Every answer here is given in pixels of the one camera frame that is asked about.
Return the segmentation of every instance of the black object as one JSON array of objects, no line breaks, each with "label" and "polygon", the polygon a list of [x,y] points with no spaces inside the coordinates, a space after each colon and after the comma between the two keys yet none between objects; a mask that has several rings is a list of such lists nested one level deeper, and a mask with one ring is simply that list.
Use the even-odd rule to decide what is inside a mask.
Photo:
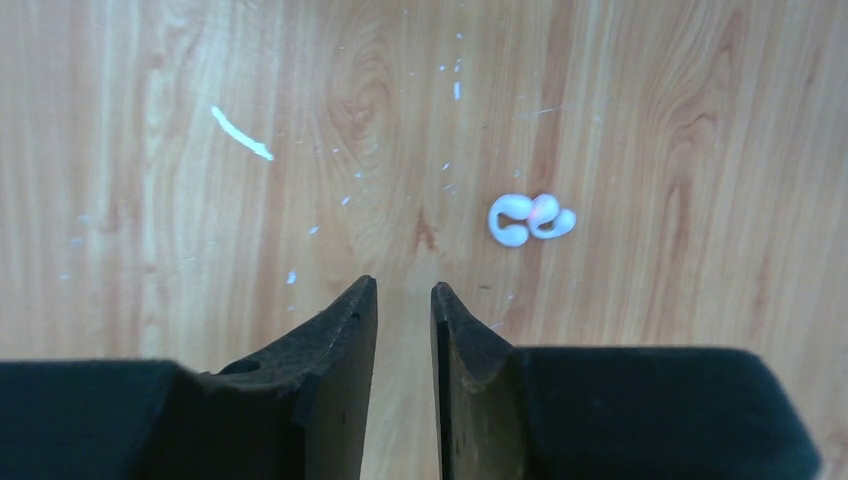
[{"label": "black object", "polygon": [[516,348],[431,297],[443,480],[811,479],[769,369],[723,348]]},{"label": "black object", "polygon": [[359,478],[376,335],[364,276],[217,375],[171,361],[2,363],[0,478]]}]

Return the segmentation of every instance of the white plastic object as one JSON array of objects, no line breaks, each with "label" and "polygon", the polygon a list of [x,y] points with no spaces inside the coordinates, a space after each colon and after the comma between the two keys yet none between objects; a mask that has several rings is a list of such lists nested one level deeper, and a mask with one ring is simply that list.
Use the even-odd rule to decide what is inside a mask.
[{"label": "white plastic object", "polygon": [[530,237],[530,233],[524,225],[507,225],[501,228],[498,225],[498,217],[504,215],[513,220],[527,220],[533,212],[533,201],[530,197],[517,193],[508,193],[501,196],[489,209],[489,232],[498,243],[505,247],[520,247]]},{"label": "white plastic object", "polygon": [[[553,227],[542,229],[541,225],[552,222]],[[559,208],[559,201],[549,193],[543,193],[533,199],[533,209],[527,218],[530,233],[541,240],[556,238],[574,229],[577,215],[569,209]]]}]

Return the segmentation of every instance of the white speck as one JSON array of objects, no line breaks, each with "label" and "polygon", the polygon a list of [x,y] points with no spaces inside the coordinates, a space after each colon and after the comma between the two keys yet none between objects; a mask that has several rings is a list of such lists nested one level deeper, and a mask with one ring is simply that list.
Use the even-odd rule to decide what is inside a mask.
[{"label": "white speck", "polygon": [[233,137],[233,139],[248,149],[250,149],[253,153],[259,155],[260,157],[268,160],[269,162],[274,160],[274,155],[268,151],[268,147],[265,146],[264,143],[259,143],[256,140],[248,137],[241,130],[235,127],[227,117],[221,112],[221,109],[212,105],[212,116],[215,117],[215,120],[218,120],[218,124],[221,125],[221,128],[224,129],[229,136]]}]

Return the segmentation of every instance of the light brown wood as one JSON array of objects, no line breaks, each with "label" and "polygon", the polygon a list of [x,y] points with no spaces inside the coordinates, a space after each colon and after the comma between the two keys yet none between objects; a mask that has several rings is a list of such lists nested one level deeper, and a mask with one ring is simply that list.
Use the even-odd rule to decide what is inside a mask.
[{"label": "light brown wood", "polygon": [[[848,478],[847,2],[6,0],[0,45],[3,357],[216,369],[369,273],[362,478],[433,479],[446,280],[514,343],[750,349]],[[499,246],[508,192],[577,228]]]}]

